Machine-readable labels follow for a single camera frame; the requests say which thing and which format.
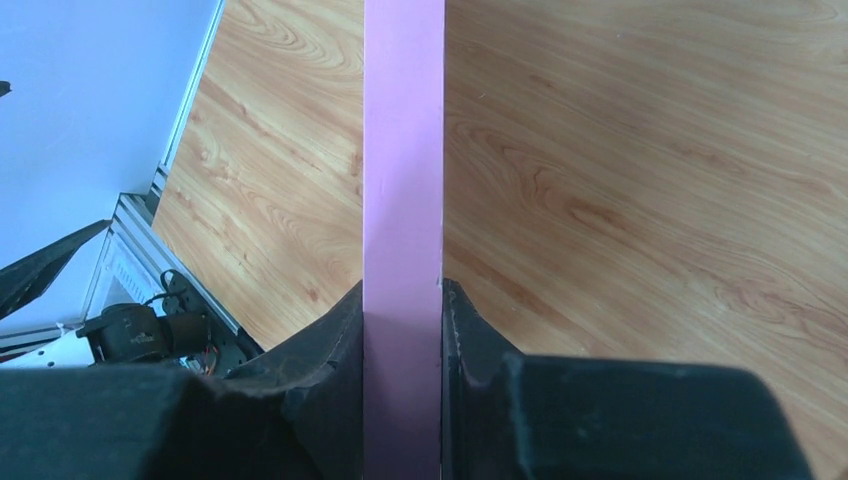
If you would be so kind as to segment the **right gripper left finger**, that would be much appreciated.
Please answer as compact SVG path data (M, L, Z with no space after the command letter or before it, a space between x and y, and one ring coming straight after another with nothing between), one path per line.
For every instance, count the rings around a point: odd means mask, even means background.
M5 479L359 479L362 289L223 377L5 369Z

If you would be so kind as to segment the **wooden picture frame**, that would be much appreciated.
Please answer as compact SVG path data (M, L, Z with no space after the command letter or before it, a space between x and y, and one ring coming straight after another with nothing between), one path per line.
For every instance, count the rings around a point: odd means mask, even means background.
M440 475L445 12L364 5L364 475Z

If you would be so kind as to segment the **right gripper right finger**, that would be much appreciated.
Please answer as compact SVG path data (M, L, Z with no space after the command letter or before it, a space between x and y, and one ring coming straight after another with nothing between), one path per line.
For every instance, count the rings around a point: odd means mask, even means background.
M446 479L809 479L771 390L703 364L532 355L443 284Z

